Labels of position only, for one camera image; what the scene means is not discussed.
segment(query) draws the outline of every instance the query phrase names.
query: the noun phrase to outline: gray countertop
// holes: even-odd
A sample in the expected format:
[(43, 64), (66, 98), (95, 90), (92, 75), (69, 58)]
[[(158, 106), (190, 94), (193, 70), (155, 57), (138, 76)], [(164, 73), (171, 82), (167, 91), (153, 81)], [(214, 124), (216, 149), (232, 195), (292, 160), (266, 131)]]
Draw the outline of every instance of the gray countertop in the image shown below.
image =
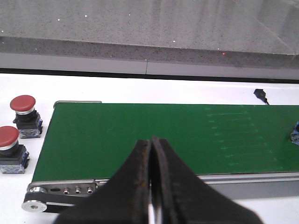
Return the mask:
[(298, 0), (0, 0), (0, 5), (1, 53), (299, 68)]

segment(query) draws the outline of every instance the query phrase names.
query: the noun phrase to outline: white table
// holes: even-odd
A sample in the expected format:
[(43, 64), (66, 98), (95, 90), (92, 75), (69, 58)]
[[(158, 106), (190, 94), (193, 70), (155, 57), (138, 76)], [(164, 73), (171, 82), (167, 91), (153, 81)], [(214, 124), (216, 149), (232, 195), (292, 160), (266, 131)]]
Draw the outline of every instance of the white table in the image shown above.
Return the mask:
[[(263, 104), (253, 91), (264, 89), (272, 105), (297, 105), (298, 84), (228, 83), (180, 80), (61, 77), (0, 74), (0, 126), (11, 125), (14, 111), (10, 101), (19, 95), (36, 98), (43, 119), (40, 139), (22, 139), (30, 152), (25, 174), (0, 174), (0, 224), (50, 224), (56, 214), (28, 213), (21, 204), (31, 183), (43, 140), (58, 100), (101, 100), (103, 103)], [(255, 211), (265, 224), (297, 224), (299, 196), (238, 200)]]

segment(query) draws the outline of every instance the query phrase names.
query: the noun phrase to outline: speckled stone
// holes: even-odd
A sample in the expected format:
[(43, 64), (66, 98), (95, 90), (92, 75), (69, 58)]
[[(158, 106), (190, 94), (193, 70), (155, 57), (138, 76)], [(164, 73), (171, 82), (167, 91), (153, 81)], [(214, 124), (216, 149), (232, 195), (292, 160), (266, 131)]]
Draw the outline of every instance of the speckled stone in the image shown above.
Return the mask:
[[(0, 0), (0, 52), (296, 67), (296, 2), (267, 2), (272, 1)], [(288, 16), (278, 12), (275, 23), (272, 13), (279, 9), (273, 7)]]

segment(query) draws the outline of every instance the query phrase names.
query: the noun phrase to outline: red button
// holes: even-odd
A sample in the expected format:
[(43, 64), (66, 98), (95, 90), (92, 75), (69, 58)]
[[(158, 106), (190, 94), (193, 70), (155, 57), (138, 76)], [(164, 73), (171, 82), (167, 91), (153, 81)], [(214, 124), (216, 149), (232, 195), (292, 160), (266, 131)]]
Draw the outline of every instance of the red button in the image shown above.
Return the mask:
[(13, 144), (19, 137), (19, 131), (15, 127), (0, 127), (0, 147), (6, 147)]
[(10, 102), (10, 108), (14, 111), (29, 111), (36, 104), (36, 99), (29, 95), (22, 95), (14, 98)]

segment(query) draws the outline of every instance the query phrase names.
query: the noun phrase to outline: green conveyor belt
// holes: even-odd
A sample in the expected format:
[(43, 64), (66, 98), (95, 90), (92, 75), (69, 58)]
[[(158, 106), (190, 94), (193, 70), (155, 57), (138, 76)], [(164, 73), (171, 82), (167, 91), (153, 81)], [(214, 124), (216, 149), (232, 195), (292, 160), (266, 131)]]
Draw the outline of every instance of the green conveyor belt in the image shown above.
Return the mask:
[(137, 139), (167, 138), (197, 174), (299, 171), (291, 105), (58, 103), (33, 181), (106, 179)]

